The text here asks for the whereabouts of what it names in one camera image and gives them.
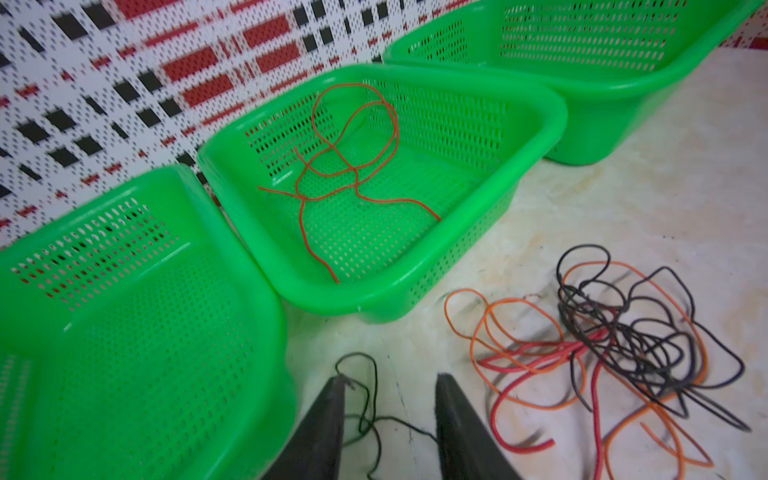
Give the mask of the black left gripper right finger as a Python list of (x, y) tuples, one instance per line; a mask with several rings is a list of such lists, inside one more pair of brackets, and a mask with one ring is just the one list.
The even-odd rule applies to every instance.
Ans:
[(435, 416), (443, 479), (521, 479), (451, 374), (437, 376)]

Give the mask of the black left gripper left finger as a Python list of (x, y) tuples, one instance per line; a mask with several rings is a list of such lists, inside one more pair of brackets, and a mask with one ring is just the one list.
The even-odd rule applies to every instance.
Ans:
[(321, 479), (339, 476), (348, 378), (330, 378), (284, 450), (262, 479)]

